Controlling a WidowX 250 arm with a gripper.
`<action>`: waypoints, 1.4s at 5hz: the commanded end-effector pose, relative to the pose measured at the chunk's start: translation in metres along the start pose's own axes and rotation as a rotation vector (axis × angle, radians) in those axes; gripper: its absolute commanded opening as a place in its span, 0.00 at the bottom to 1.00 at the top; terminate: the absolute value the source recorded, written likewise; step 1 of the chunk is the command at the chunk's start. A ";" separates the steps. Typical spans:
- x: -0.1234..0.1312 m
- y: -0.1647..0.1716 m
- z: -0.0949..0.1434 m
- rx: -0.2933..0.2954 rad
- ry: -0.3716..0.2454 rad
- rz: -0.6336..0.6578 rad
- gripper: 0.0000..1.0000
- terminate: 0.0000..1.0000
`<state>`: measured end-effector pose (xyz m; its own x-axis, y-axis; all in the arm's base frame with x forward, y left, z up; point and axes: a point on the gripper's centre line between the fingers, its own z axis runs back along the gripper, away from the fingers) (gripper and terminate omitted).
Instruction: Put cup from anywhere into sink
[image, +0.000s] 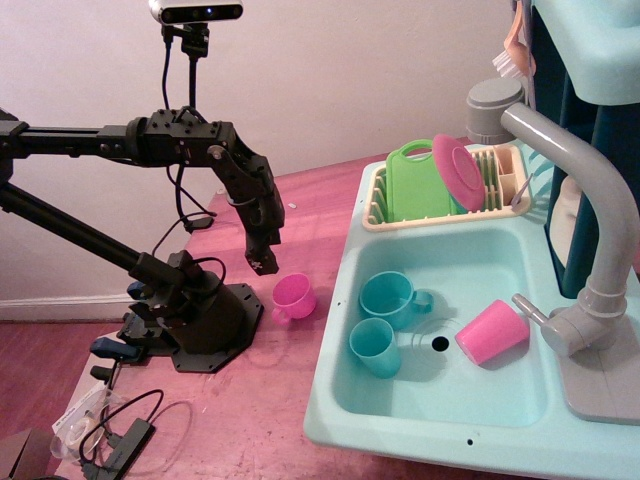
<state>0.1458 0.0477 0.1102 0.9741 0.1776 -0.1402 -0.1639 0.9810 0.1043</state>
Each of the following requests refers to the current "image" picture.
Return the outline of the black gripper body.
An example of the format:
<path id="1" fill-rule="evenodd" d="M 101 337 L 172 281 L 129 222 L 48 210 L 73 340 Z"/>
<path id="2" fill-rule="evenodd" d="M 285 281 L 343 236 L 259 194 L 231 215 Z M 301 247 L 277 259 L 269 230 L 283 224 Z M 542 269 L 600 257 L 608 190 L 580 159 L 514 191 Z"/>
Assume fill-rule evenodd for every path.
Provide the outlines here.
<path id="1" fill-rule="evenodd" d="M 285 212 L 267 158 L 239 139 L 233 144 L 210 146 L 207 155 L 226 189 L 228 203 L 244 226 L 247 245 L 280 244 Z"/>

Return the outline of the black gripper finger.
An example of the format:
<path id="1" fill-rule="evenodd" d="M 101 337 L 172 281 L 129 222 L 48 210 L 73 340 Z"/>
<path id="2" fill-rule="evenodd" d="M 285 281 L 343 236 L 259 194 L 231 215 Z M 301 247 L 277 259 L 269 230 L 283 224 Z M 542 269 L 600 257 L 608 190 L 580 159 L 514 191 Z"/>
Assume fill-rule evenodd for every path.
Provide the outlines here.
<path id="1" fill-rule="evenodd" d="M 278 231 L 271 233 L 247 233 L 245 235 L 245 258 L 257 275 L 271 275 L 278 272 L 276 256 L 271 246 L 278 244 Z"/>

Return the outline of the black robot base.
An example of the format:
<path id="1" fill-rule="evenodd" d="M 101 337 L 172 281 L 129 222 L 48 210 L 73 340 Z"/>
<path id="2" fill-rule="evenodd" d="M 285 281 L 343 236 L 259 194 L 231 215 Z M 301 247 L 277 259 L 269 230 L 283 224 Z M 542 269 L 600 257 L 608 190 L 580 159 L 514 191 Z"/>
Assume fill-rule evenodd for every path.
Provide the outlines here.
<path id="1" fill-rule="evenodd" d="M 253 342 L 264 307 L 253 289 L 204 268 L 216 257 L 183 250 L 163 262 L 143 253 L 130 271 L 134 302 L 117 338 L 148 356 L 169 357 L 179 372 L 216 373 Z"/>

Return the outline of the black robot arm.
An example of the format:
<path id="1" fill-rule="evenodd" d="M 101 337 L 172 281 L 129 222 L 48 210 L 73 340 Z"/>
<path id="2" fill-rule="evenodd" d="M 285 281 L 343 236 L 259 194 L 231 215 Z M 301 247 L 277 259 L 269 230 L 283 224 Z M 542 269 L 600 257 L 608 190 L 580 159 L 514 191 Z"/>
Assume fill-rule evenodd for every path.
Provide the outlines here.
<path id="1" fill-rule="evenodd" d="M 1 114 L 1 208 L 129 272 L 145 283 L 182 285 L 186 276 L 139 253 L 11 184 L 13 162 L 31 155 L 84 155 L 144 168 L 210 168 L 245 230 L 245 258 L 258 275 L 278 271 L 272 246 L 280 242 L 284 207 L 268 160 L 253 152 L 230 122 L 206 121 L 194 108 L 160 109 L 126 125 L 99 129 L 36 128 Z"/>

